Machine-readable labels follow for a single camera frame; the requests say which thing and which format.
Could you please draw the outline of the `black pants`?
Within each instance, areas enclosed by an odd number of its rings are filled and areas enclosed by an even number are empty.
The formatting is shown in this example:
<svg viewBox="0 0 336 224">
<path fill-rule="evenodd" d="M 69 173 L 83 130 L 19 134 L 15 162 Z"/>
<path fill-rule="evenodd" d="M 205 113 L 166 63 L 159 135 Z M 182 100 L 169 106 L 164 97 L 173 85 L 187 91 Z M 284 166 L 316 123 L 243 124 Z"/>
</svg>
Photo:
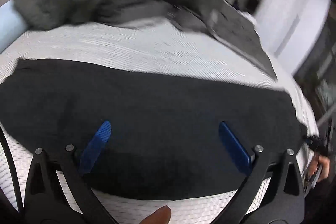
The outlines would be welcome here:
<svg viewBox="0 0 336 224">
<path fill-rule="evenodd" d="M 31 152 L 82 153 L 104 121 L 112 134 L 86 182 L 139 200 L 235 190 L 244 179 L 219 137 L 297 151 L 306 127 L 285 92 L 68 60 L 20 59 L 1 84 L 1 123 Z"/>
</svg>

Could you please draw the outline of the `dark shelving unit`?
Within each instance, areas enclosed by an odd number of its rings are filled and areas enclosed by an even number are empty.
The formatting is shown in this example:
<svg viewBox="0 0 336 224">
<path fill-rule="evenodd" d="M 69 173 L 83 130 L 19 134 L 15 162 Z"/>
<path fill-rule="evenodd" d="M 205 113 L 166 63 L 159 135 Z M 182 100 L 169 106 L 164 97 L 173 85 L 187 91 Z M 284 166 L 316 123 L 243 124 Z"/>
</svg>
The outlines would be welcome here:
<svg viewBox="0 0 336 224">
<path fill-rule="evenodd" d="M 329 120 L 335 120 L 335 20 L 327 19 L 312 50 L 294 79 L 314 112 L 323 133 Z"/>
</svg>

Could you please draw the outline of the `light blue pillow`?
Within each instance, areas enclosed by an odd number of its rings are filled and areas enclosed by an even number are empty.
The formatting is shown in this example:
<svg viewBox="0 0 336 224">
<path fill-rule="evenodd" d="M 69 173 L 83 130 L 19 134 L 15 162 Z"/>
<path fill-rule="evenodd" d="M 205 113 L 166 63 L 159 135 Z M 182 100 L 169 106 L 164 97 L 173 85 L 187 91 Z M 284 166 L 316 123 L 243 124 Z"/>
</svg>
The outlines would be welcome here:
<svg viewBox="0 0 336 224">
<path fill-rule="evenodd" d="M 28 29 L 26 21 L 14 7 L 14 1 L 6 2 L 0 8 L 0 53 L 10 46 Z"/>
</svg>

